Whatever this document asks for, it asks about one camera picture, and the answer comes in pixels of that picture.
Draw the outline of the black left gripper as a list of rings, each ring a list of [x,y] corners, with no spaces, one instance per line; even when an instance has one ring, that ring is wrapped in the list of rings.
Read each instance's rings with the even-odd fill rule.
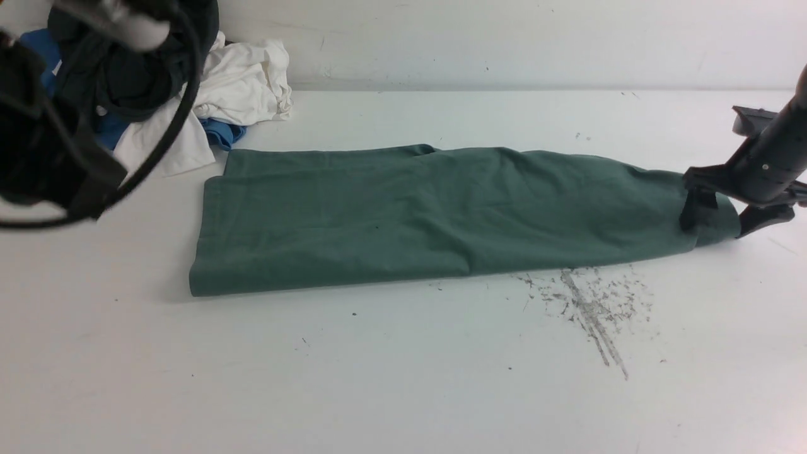
[[[2,198],[55,205],[65,221],[98,218],[127,170],[99,146],[77,109],[48,94],[38,54],[3,44],[1,69]]]

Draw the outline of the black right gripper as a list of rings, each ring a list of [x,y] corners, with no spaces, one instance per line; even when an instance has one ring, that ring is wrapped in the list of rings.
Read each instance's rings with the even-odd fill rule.
[[[684,232],[704,224],[719,209],[717,194],[749,204],[739,214],[737,239],[795,218],[794,204],[805,202],[806,111],[785,106],[775,113],[734,106],[733,131],[745,138],[718,166],[691,167],[683,176],[688,195],[678,224]]]

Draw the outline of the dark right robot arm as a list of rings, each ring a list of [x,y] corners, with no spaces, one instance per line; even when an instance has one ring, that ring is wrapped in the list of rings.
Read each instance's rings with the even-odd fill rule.
[[[787,223],[796,205],[805,206],[806,71],[795,94],[780,112],[734,106],[733,131],[745,138],[730,159],[718,166],[691,167],[683,175],[688,190],[678,224],[691,231],[718,209],[717,195],[746,204],[739,215],[739,238]]]

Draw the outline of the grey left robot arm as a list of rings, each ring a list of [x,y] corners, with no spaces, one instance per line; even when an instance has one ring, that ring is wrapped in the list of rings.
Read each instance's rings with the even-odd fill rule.
[[[123,201],[167,155],[199,89],[199,36],[176,1],[55,1],[53,9],[77,18],[106,41],[142,54],[179,32],[188,52],[187,89],[152,153],[129,175],[95,141],[78,107],[49,95],[40,82],[44,61],[2,31],[2,199],[18,205],[52,203],[64,210],[63,218],[3,219],[3,230],[78,224]]]

